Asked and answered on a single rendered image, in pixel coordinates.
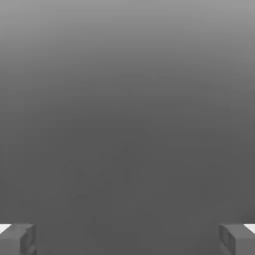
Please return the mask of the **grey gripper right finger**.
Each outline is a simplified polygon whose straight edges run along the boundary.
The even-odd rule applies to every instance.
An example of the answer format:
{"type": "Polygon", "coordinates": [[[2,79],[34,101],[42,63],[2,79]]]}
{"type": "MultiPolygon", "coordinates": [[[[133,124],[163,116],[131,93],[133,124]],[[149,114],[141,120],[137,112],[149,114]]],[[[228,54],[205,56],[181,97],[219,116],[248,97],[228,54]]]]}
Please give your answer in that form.
{"type": "Polygon", "coordinates": [[[255,255],[255,224],[220,224],[222,255],[255,255]]]}

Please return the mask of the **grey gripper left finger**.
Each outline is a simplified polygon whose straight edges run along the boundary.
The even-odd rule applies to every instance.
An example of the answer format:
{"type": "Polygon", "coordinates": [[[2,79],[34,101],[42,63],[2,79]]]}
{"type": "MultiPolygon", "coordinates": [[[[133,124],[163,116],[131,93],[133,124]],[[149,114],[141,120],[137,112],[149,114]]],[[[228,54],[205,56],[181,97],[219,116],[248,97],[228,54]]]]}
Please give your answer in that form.
{"type": "Polygon", "coordinates": [[[0,255],[37,255],[36,225],[0,224],[0,255]]]}

